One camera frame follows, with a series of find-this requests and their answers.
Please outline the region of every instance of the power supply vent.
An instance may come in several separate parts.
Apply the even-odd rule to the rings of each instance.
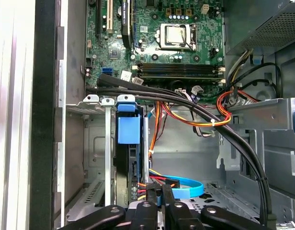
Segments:
[[[282,47],[295,40],[295,13],[282,13],[248,39],[243,46]]]
[[[96,193],[96,191],[98,190],[98,188],[100,187],[100,185],[102,184],[101,181],[99,181],[96,186],[93,188],[93,190],[91,191],[91,193],[89,194],[89,196],[87,197],[87,199],[85,200],[85,204],[88,203],[89,201],[91,201],[92,197],[94,196],[94,194]]]

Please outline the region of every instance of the chip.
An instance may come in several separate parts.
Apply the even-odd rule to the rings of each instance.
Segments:
[[[109,49],[108,58],[109,59],[119,59],[121,57],[121,52],[118,49]]]

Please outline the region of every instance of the white cable tie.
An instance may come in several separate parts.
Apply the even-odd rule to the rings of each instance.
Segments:
[[[210,122],[212,123],[212,126],[215,127],[215,122],[216,121],[214,119],[211,119]]]

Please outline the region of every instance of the pci slot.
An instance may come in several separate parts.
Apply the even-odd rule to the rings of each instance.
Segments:
[[[95,6],[95,36],[97,37],[98,41],[101,38],[101,10],[102,10],[102,0],[96,0]]]
[[[113,0],[107,0],[107,33],[113,33]]]

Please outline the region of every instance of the yellow wire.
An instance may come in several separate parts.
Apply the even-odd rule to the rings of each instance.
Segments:
[[[158,176],[162,176],[160,173],[158,173],[158,172],[156,172],[155,170],[153,170],[153,169],[149,169],[151,172],[153,172],[153,173],[155,173],[156,175],[158,175]]]
[[[146,198],[146,197],[147,197],[146,195],[143,195],[143,196],[139,197],[138,200],[141,200],[141,199]]]
[[[174,113],[173,111],[171,111],[171,113],[172,113],[174,116],[178,117],[179,119],[181,119],[181,120],[183,120],[183,121],[187,121],[188,124],[193,125],[193,126],[197,126],[197,127],[201,127],[201,126],[203,126],[203,127],[212,127],[212,126],[213,126],[212,123],[193,123],[193,122],[190,122],[190,121],[186,120],[185,118],[183,118],[183,117],[181,117],[181,116],[178,116],[178,115],[177,115],[176,113]],[[228,119],[227,121],[215,122],[215,126],[225,125],[225,124],[229,123],[230,120],[231,120],[231,117],[229,117],[229,119]]]

